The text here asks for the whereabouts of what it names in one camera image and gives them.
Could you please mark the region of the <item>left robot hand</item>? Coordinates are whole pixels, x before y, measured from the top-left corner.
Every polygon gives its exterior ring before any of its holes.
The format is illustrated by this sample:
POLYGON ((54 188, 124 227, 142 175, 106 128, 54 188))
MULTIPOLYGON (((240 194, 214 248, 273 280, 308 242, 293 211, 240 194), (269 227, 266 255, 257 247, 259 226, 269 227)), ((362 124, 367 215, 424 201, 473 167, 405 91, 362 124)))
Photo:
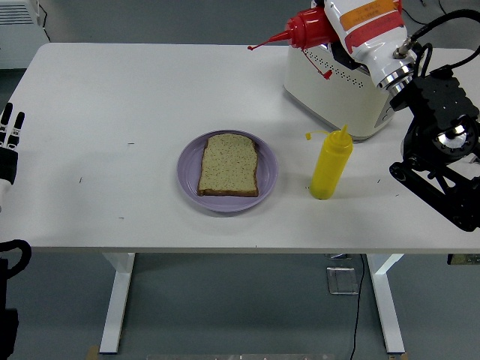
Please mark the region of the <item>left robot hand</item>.
POLYGON ((8 102, 1 114, 1 210, 6 193, 11 189, 17 175, 20 132, 25 120, 25 113, 18 112, 13 127, 8 132, 8 126, 14 110, 14 105, 8 102))

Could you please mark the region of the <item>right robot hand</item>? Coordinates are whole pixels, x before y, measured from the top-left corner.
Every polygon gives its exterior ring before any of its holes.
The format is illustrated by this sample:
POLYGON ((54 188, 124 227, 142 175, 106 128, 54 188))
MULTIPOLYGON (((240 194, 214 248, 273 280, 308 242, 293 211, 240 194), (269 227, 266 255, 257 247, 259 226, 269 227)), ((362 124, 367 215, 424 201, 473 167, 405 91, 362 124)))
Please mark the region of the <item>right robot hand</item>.
POLYGON ((369 70, 375 85, 404 66, 415 56, 400 50, 407 40, 400 1, 317 1, 338 35, 342 47, 369 70))

